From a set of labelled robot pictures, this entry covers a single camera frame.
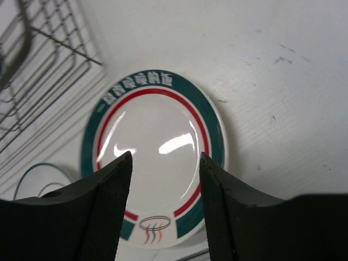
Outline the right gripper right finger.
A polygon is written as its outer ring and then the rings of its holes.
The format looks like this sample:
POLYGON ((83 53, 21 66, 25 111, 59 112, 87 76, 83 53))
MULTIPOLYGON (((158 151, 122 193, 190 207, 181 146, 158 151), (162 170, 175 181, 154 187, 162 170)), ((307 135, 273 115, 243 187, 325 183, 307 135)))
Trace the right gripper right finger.
POLYGON ((347 194, 282 200, 205 153, 199 173, 211 260, 347 260, 347 194))

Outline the white plate with flower motif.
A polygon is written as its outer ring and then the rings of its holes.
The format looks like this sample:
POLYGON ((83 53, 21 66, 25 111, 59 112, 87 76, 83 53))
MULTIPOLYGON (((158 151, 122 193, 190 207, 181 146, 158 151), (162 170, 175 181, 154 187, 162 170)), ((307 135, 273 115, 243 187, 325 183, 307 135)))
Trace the white plate with flower motif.
POLYGON ((58 165, 46 162, 37 163, 28 168, 20 178, 13 200, 41 197, 76 180, 75 177, 58 165))

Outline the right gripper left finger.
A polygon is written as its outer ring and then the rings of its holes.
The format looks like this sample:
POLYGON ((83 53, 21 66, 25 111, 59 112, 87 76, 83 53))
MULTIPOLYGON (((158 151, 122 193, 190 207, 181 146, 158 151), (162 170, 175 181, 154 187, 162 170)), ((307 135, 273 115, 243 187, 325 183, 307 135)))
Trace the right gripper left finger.
POLYGON ((42 197, 1 201, 1 260, 114 260, 131 183, 130 152, 42 197))

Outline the green red rimmed plate back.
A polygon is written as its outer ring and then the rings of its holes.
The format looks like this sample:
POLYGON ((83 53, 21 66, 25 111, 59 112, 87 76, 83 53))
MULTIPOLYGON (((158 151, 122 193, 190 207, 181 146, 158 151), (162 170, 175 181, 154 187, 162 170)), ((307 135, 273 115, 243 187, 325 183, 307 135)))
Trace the green red rimmed plate back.
POLYGON ((133 171, 120 237, 147 249, 178 245, 204 225, 201 153, 228 168, 228 142, 211 99, 165 70, 133 73, 97 101, 84 129, 87 177, 130 152, 133 171))

